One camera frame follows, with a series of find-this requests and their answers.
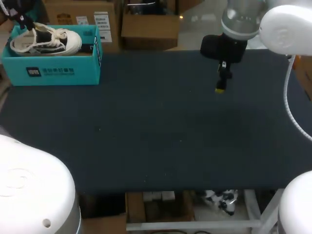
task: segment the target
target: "label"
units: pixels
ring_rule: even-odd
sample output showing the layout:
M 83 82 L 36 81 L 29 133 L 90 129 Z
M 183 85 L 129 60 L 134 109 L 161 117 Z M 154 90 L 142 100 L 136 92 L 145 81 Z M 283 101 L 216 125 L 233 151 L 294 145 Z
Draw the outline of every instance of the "label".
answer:
M 152 192 L 153 200 L 161 200 L 161 192 Z
M 163 201 L 170 201 L 170 200 L 175 200 L 176 199 L 174 191 L 162 191 L 161 195 L 162 195 L 162 200 Z
M 58 14 L 57 19 L 59 25 L 73 25 L 72 18 L 69 14 Z
M 92 30 L 87 30 L 87 31 L 83 31 L 82 34 L 87 37 L 93 37 L 94 33 L 92 32 Z
M 97 37 L 95 37 L 95 39 L 94 39 L 94 46 L 95 46 L 96 49 L 97 49 L 98 65 L 99 65 L 99 67 L 101 67 L 101 64 L 102 64 L 102 57 L 101 57 L 101 54 L 100 54 L 100 52 L 99 52 L 98 39 L 97 39 Z
M 86 16 L 77 16 L 76 20 L 78 25 L 89 25 L 88 18 Z
M 26 71 L 30 77 L 41 77 L 38 67 L 26 67 Z
M 75 74 L 74 69 L 68 67 L 43 68 L 42 72 L 44 76 L 73 76 Z
M 101 42 L 113 42 L 111 31 L 100 31 Z
M 107 11 L 95 11 L 94 12 L 95 15 L 108 15 Z
M 143 201 L 153 201 L 153 193 L 152 192 L 143 192 Z
M 111 26 L 109 24 L 109 17 L 107 14 L 102 15 L 94 14 L 94 19 L 99 30 L 111 30 Z

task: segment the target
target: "tabletop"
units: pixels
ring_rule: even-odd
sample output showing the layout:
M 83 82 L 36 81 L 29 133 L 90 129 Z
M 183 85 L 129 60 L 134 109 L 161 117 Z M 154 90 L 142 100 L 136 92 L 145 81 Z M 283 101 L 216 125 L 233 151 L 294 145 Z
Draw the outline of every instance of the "tabletop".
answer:
M 277 189 L 312 170 L 312 143 L 284 105 L 285 56 L 246 51 L 222 95 L 218 62 L 198 51 L 102 64 L 100 85 L 13 87 L 0 113 L 10 135 L 62 160 L 79 192 Z M 294 73 L 288 92 L 312 133 Z

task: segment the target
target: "white cable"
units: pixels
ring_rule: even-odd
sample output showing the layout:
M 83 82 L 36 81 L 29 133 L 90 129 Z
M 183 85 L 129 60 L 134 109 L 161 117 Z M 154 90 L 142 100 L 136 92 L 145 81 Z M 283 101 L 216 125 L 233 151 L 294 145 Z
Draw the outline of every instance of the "white cable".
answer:
M 76 234 L 79 234 L 79 233 L 81 233 L 81 210 L 80 210 L 80 207 L 79 207 L 79 225 L 78 225 L 78 229 L 77 229 Z
M 291 119 L 292 123 L 295 125 L 295 127 L 310 141 L 312 141 L 312 137 L 307 134 L 301 127 L 300 125 L 297 123 L 297 121 L 294 119 L 293 115 L 292 115 L 292 112 L 289 108 L 289 105 L 288 105 L 288 99 L 287 99 L 287 89 L 288 89 L 288 81 L 289 81 L 289 78 L 290 78 L 290 74 L 291 74 L 291 71 L 292 71 L 292 68 L 293 68 L 293 62 L 294 62 L 294 59 L 295 59 L 295 56 L 292 56 L 292 58 L 290 59 L 290 62 L 289 62 L 289 66 L 288 66 L 288 70 L 287 70 L 287 73 L 286 73 L 286 79 L 285 79 L 285 85 L 284 85 L 284 103 L 285 103 L 285 107 L 286 107 L 286 111 L 287 111 L 287 114 L 289 116 L 289 118 Z
M 2 11 L 7 15 L 7 16 L 10 16 L 10 13 L 8 12 L 8 10 L 5 8 L 2 0 L 0 0 L 0 7 L 2 9 Z

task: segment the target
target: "cable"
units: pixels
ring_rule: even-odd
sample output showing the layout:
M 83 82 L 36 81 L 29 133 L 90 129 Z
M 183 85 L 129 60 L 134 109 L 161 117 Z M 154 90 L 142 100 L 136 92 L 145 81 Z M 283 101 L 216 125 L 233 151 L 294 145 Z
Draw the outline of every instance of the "cable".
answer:
M 295 127 L 310 141 L 312 141 L 312 137 L 306 133 L 306 131 L 304 131 L 301 126 L 297 123 L 297 121 L 294 119 L 293 115 L 292 115 L 292 112 L 289 108 L 289 105 L 288 105 L 288 97 L 287 97 L 287 89 L 288 89 L 288 82 L 289 82 L 289 78 L 290 78 L 290 74 L 291 74 L 291 71 L 292 71 L 292 68 L 293 68 L 293 62 L 294 62 L 294 59 L 295 59 L 295 56 L 292 56 L 292 58 L 290 59 L 290 62 L 289 62 L 289 66 L 288 66 L 288 70 L 287 70 L 287 73 L 286 73 L 286 79 L 285 79 L 285 85 L 284 85 L 284 104 L 285 104 L 285 107 L 286 107 L 286 112 L 289 116 L 289 118 L 291 119 L 292 123 L 295 125 Z
M 0 7 L 2 9 L 2 11 L 4 12 L 4 14 L 6 14 L 7 16 L 10 16 L 10 13 L 8 12 L 8 10 L 5 8 L 2 0 L 0 0 Z

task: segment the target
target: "cardboard box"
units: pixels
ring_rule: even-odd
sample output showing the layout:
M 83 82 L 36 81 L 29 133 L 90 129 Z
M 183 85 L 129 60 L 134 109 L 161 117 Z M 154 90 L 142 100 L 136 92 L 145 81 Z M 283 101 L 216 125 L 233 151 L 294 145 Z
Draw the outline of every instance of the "cardboard box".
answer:
M 12 21 L 7 20 L 3 24 L 0 25 L 0 33 L 6 32 L 10 33 L 14 28 L 14 24 Z
M 128 216 L 131 223 L 184 222 L 194 219 L 189 191 L 175 193 L 173 201 L 143 201 L 142 193 L 128 194 Z
M 79 196 L 82 234 L 126 234 L 127 195 Z
M 293 68 L 302 88 L 308 98 L 312 100 L 312 57 L 296 56 Z
M 145 223 L 143 193 L 127 193 L 128 218 L 130 223 Z
M 11 83 L 7 77 L 7 74 L 4 70 L 3 64 L 0 64 L 0 111 L 7 97 L 8 91 L 10 89 Z
M 179 14 L 182 15 L 187 10 L 201 4 L 202 2 L 203 0 L 178 0 Z M 175 1 L 168 1 L 168 8 L 174 12 L 176 9 Z
M 104 53 L 120 51 L 121 1 L 44 0 L 52 25 L 97 25 Z
M 15 86 L 98 84 L 102 61 L 98 28 L 95 25 L 52 27 L 77 32 L 82 39 L 82 48 L 87 48 L 90 53 L 81 56 L 23 57 L 14 53 L 8 44 L 2 54 L 2 63 L 11 83 Z M 12 38 L 23 31 L 15 26 Z
M 125 49 L 168 50 L 177 47 L 179 16 L 131 15 L 125 4 L 122 22 Z

